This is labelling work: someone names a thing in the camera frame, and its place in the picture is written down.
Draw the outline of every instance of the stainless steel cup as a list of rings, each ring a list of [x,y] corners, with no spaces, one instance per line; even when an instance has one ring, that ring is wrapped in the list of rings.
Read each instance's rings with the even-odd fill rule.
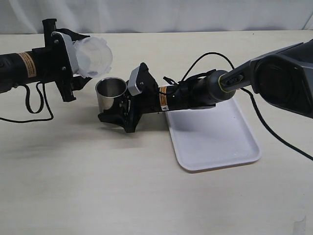
[[[127,90],[127,84],[118,77],[106,77],[96,84],[99,111],[119,107],[122,95]]]

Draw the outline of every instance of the orange label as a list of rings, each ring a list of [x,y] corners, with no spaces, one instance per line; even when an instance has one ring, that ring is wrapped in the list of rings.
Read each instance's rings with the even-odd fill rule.
[[[167,87],[160,87],[160,92],[166,94],[166,89]],[[167,105],[167,97],[165,94],[160,94],[159,99],[160,99],[160,106],[162,111],[168,111],[168,105]]]
[[[35,66],[35,63],[34,63],[33,59],[31,58],[31,56],[27,52],[18,53],[18,55],[24,61],[24,64],[25,64],[26,69],[27,69],[28,78],[36,77],[37,76],[36,66]]]

